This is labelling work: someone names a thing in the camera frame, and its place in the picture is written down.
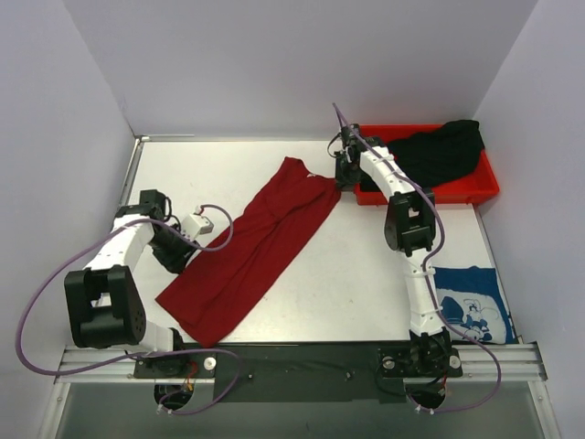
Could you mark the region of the red t shirt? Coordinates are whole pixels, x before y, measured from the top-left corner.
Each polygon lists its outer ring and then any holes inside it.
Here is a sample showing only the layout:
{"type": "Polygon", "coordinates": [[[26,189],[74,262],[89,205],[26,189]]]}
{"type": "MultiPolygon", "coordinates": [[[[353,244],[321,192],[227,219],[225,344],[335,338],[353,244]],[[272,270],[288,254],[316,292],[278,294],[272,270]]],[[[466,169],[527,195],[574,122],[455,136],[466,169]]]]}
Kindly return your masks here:
{"type": "Polygon", "coordinates": [[[198,254],[156,303],[202,347],[214,347],[265,296],[340,198],[333,178],[284,158],[234,229],[212,241],[224,249],[198,254]]]}

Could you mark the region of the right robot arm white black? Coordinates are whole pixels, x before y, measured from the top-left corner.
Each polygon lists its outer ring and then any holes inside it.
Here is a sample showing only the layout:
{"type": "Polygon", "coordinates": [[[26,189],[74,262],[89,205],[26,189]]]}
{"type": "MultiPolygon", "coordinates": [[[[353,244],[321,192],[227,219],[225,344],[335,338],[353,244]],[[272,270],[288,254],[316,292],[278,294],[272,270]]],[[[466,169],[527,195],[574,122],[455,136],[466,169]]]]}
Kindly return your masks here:
{"type": "Polygon", "coordinates": [[[455,370],[455,353],[434,292],[432,191],[411,182],[379,139],[363,137],[357,124],[343,123],[335,138],[342,143],[333,153],[336,184],[346,188],[369,177],[388,202],[384,237],[399,255],[409,299],[409,347],[394,363],[408,376],[444,379],[455,370]]]}

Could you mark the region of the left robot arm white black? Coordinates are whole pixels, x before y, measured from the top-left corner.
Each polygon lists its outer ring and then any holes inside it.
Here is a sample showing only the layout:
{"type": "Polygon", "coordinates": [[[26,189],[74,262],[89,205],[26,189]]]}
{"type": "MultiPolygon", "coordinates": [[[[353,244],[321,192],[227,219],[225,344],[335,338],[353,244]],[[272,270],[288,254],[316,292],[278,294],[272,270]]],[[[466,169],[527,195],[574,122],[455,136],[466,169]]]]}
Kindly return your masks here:
{"type": "Polygon", "coordinates": [[[170,199],[156,189],[143,190],[134,205],[118,209],[113,228],[120,233],[101,246],[81,270],[64,280],[69,325],[79,348],[127,348],[132,353],[155,353],[155,366],[168,377],[186,370],[184,340],[174,328],[147,320],[133,269],[149,247],[171,274],[186,268],[195,249],[177,237],[170,199]]]}

